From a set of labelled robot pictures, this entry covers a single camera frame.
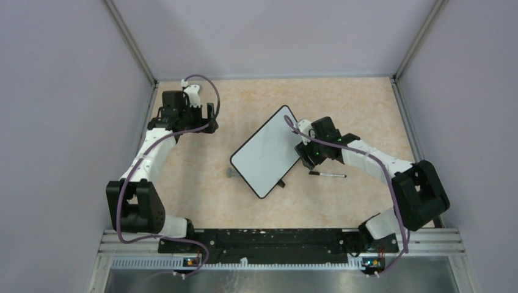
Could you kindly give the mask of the black and white marker pen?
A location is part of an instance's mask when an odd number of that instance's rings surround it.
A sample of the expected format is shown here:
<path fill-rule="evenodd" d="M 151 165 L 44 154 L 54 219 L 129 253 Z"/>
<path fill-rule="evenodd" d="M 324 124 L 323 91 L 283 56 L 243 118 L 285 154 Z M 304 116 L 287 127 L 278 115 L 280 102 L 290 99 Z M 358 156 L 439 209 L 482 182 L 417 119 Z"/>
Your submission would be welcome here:
<path fill-rule="evenodd" d="M 334 174 L 334 173 L 317 172 L 317 171 L 309 171 L 308 174 L 309 175 L 314 175 L 314 176 L 327 176 L 327 177 L 347 178 L 347 175 L 344 175 L 344 174 Z"/>

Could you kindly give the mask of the white board with black frame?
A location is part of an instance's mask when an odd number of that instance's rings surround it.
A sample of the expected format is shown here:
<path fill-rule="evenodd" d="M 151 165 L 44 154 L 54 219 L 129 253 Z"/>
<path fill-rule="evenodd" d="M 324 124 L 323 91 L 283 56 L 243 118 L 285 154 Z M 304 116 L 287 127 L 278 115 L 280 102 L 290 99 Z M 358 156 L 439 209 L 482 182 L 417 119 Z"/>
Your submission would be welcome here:
<path fill-rule="evenodd" d="M 283 177 L 299 161 L 294 148 L 302 140 L 285 117 L 297 121 L 289 106 L 281 106 L 230 156 L 230 165 L 259 199 L 281 186 Z"/>

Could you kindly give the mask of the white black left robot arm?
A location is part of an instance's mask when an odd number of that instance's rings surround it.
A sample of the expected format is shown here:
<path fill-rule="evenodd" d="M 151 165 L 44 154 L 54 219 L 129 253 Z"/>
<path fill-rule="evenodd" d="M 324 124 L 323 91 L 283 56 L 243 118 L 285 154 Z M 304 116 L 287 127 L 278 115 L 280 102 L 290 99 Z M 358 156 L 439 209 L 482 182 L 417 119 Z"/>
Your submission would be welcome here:
<path fill-rule="evenodd" d="M 143 239 L 172 238 L 181 252 L 195 247 L 196 236 L 189 231 L 191 221 L 166 213 L 154 182 L 181 135 L 212 134 L 218 129 L 215 105 L 203 106 L 199 91 L 195 84 L 163 92 L 162 106 L 148 122 L 137 156 L 118 180 L 108 182 L 106 197 L 120 242 L 127 242 L 123 233 L 140 233 Z"/>

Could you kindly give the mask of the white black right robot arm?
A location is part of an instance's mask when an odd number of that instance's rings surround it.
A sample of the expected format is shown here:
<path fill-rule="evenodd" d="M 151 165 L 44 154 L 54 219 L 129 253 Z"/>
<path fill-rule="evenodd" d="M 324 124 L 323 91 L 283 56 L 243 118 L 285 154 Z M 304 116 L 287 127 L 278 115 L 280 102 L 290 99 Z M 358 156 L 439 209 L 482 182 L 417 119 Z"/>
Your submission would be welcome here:
<path fill-rule="evenodd" d="M 398 159 L 367 144 L 355 134 L 341 134 L 330 117 L 314 122 L 285 122 L 301 137 L 295 146 L 304 167 L 313 171 L 330 159 L 363 170 L 386 184 L 393 206 L 362 222 L 352 244 L 356 253 L 375 251 L 383 238 L 401 233 L 403 251 L 408 251 L 409 234 L 418 231 L 450 208 L 450 201 L 434 165 Z"/>

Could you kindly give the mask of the grey plastic block rod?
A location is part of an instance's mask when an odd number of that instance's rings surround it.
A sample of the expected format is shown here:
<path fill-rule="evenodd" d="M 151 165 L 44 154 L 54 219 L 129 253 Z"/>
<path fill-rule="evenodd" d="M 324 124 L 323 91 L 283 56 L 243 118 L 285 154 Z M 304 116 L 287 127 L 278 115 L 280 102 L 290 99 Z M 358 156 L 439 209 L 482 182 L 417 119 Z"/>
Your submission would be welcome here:
<path fill-rule="evenodd" d="M 232 168 L 230 168 L 230 167 L 229 167 L 229 168 L 226 170 L 226 176 L 227 176 L 228 178 L 234 178 L 234 177 L 239 178 L 241 175 L 240 175 L 236 170 L 234 170 L 234 169 L 232 169 Z"/>

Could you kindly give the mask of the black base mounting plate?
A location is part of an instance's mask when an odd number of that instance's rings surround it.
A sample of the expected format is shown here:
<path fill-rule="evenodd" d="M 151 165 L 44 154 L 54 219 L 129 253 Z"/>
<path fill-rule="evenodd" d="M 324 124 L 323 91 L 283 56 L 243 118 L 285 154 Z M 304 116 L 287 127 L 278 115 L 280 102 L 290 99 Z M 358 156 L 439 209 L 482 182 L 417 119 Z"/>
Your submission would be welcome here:
<path fill-rule="evenodd" d="M 207 256 L 208 264 L 345 264 L 367 253 L 399 252 L 394 234 L 372 240 L 357 229 L 204 229 L 188 243 L 162 240 L 158 252 Z"/>

